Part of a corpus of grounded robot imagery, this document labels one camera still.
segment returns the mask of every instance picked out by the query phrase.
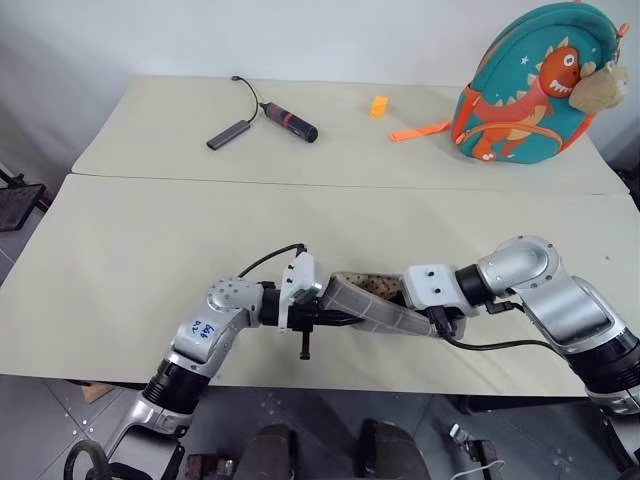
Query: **orange block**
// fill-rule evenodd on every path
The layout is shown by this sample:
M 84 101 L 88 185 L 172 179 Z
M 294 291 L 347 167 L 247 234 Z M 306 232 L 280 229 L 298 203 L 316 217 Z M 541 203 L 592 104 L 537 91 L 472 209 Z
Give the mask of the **orange block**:
M 383 116 L 387 111 L 388 103 L 389 99 L 387 97 L 374 97 L 373 102 L 371 103 L 371 109 L 369 110 L 369 115 L 373 118 Z

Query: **white table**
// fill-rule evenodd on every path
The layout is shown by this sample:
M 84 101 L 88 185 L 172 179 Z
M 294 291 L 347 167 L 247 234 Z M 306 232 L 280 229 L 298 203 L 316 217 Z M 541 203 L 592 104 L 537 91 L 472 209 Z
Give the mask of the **white table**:
M 212 151 L 205 142 L 253 111 L 240 82 L 193 77 L 136 78 L 73 167 L 115 177 L 298 185 L 437 188 L 541 193 L 625 193 L 627 188 L 583 136 L 532 166 L 483 164 L 460 154 L 449 133 L 392 143 L 387 134 L 451 119 L 459 87 L 404 87 L 255 81 L 273 101 L 314 124 L 307 144 L 259 116 L 246 133 Z M 375 95 L 387 114 L 368 115 Z
M 625 194 L 344 188 L 71 175 L 0 289 L 2 373 L 145 382 L 220 276 L 304 241 L 327 272 L 465 266 L 519 233 L 553 241 L 640 331 L 640 217 Z M 287 258 L 251 275 L 279 279 Z M 584 395 L 537 347 L 475 353 L 429 338 L 318 328 L 244 331 L 216 384 L 457 394 Z M 540 338 L 483 315 L 465 339 Z

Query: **orange dinosaur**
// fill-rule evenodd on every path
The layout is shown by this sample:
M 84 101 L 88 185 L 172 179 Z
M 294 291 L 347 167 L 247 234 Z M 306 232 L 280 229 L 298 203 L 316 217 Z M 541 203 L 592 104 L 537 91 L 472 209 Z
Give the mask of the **orange dinosaur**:
M 549 47 L 544 61 L 536 65 L 539 75 L 529 74 L 529 91 L 518 90 L 517 100 L 509 97 L 506 105 L 503 105 L 502 100 L 491 105 L 480 97 L 473 113 L 485 124 L 505 122 L 536 126 L 544 116 L 553 114 L 549 97 L 568 97 L 580 81 L 581 72 L 578 65 L 578 51 L 569 46 L 569 38 L 565 37 L 557 49 Z M 583 74 L 593 73 L 595 67 L 595 63 L 588 62 L 583 66 Z M 473 147 L 472 155 L 479 160 L 495 160 L 493 145 L 506 140 L 500 154 L 508 158 L 513 157 L 512 150 L 524 143 L 531 133 L 519 130 L 515 125 L 486 129 Z

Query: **white wall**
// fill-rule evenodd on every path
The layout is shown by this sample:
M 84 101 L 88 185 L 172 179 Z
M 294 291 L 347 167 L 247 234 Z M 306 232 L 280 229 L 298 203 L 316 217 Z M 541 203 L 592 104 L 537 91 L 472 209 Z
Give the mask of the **white wall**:
M 639 2 L 592 3 L 633 25 L 631 98 L 590 132 L 611 160 L 622 132 L 638 133 Z M 540 4 L 0 0 L 0 159 L 56 189 L 138 72 L 463 85 L 495 35 Z

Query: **backpack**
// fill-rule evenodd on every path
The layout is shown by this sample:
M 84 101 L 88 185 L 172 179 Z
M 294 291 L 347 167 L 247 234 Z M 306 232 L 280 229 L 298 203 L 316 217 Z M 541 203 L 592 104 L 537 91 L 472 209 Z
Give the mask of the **backpack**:
M 518 18 L 461 93 L 452 140 L 486 162 L 536 163 L 566 149 L 595 116 L 570 104 L 574 88 L 603 67 L 612 70 L 627 29 L 618 31 L 583 3 L 547 5 Z

